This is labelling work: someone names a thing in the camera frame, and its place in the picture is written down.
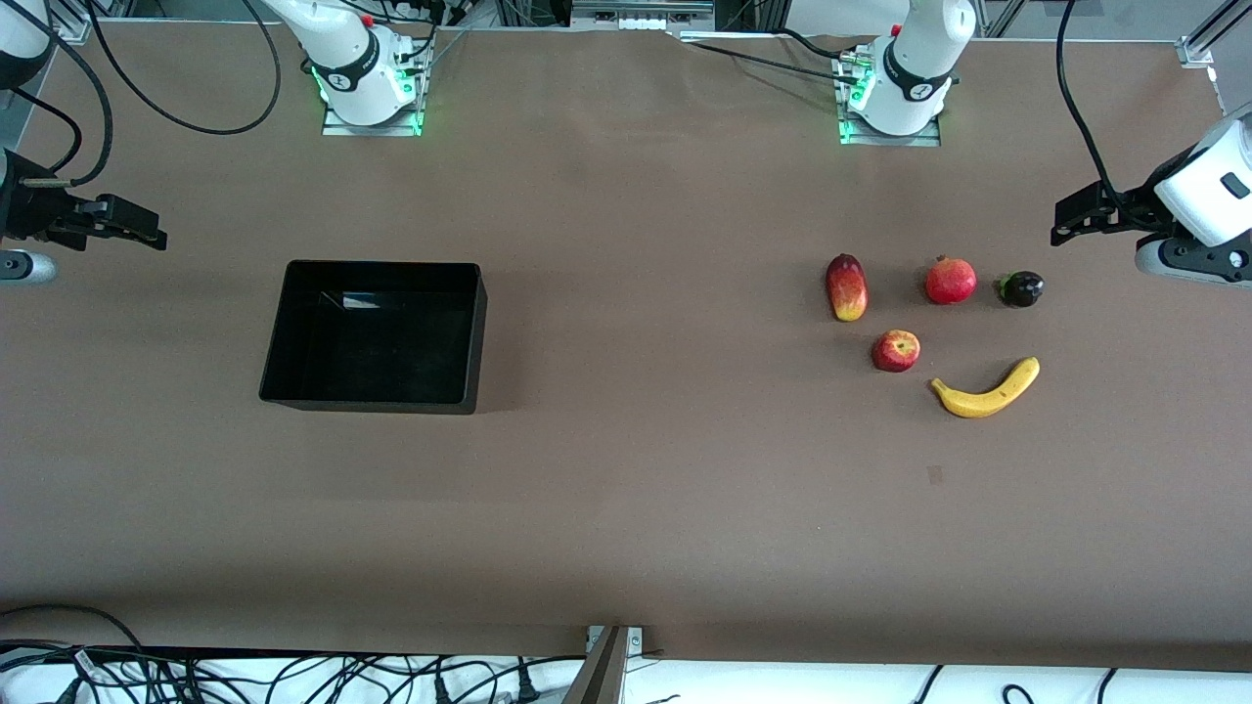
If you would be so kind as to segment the red yellow mango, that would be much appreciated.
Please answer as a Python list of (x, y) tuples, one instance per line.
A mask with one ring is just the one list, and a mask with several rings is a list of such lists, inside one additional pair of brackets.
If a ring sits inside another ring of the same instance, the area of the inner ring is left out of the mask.
[(868, 309), (869, 291), (861, 263), (851, 254), (841, 253), (828, 263), (828, 307), (840, 322), (855, 322)]

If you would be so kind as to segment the grey power strip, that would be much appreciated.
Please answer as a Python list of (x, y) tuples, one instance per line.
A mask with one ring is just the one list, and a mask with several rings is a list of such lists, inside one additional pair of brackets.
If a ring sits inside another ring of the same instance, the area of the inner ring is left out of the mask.
[(714, 0), (568, 0), (575, 30), (715, 31)]

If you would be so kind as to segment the small metal bracket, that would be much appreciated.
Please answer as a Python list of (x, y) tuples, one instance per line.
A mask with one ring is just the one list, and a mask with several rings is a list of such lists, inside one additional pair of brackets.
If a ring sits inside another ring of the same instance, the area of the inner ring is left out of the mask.
[[(626, 658), (644, 658), (644, 628), (622, 628), (629, 644), (625, 646)], [(588, 628), (585, 641), (587, 655), (598, 646), (600, 638), (606, 633), (606, 628)]]

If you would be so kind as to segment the yellow banana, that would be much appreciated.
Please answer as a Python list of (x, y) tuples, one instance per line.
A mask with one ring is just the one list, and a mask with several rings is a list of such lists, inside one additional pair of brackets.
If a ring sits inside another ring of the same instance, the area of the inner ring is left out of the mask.
[(972, 393), (949, 387), (944, 380), (933, 378), (929, 382), (931, 392), (936, 396), (939, 405), (957, 418), (989, 418), (990, 416), (1007, 410), (1014, 405), (1035, 382), (1040, 373), (1040, 362), (1037, 357), (1020, 358), (1007, 371), (1005, 378), (997, 388)]

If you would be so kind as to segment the grey metal beam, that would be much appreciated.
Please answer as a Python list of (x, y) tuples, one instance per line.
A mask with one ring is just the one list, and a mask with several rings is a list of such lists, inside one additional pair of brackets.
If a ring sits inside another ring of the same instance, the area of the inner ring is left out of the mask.
[(621, 704), (629, 644), (621, 625), (606, 628), (598, 646), (583, 660), (560, 704)]

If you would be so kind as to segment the red pomegranate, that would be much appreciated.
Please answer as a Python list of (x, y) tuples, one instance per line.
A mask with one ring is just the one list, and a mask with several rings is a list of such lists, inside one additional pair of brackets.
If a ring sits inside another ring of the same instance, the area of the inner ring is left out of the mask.
[(978, 286), (977, 271), (965, 259), (938, 257), (924, 281), (926, 299), (938, 306), (965, 302)]

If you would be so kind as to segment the red apple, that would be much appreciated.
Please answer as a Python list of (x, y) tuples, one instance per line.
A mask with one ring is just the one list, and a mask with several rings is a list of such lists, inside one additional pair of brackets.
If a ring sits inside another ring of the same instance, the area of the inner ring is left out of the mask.
[(871, 365), (881, 373), (906, 373), (920, 356), (920, 339), (906, 329), (886, 329), (871, 347)]

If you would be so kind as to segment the aluminium frame profile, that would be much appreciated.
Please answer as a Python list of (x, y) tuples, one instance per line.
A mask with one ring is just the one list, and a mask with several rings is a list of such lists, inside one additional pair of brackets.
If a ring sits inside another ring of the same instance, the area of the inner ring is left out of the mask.
[(1211, 66), (1213, 48), (1248, 19), (1252, 19), (1252, 0), (1222, 0), (1193, 31), (1174, 43), (1181, 66)]
[(91, 30), (91, 3), (93, 0), (46, 0), (50, 26), (68, 44), (84, 44)]

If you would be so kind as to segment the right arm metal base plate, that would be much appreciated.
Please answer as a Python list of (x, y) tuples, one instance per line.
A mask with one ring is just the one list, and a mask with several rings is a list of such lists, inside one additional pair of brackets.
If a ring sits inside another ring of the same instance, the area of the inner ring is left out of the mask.
[(326, 101), (323, 135), (419, 137), (424, 133), (428, 63), (409, 60), (401, 66), (371, 68), (356, 88), (347, 90), (346, 76), (331, 80), (316, 75)]

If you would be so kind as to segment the dark purple eggplant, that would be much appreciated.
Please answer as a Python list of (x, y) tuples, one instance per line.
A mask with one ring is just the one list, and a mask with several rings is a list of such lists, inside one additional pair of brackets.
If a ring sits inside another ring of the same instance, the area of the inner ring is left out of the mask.
[(1018, 271), (997, 281), (997, 296), (1009, 308), (1034, 306), (1045, 291), (1045, 278), (1033, 271)]

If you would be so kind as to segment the black plastic box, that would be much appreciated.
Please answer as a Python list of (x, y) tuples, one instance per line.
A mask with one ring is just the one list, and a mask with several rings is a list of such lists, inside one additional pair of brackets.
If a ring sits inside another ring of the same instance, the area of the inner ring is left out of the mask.
[(487, 304), (475, 263), (290, 261), (258, 396), (307, 412), (473, 413)]

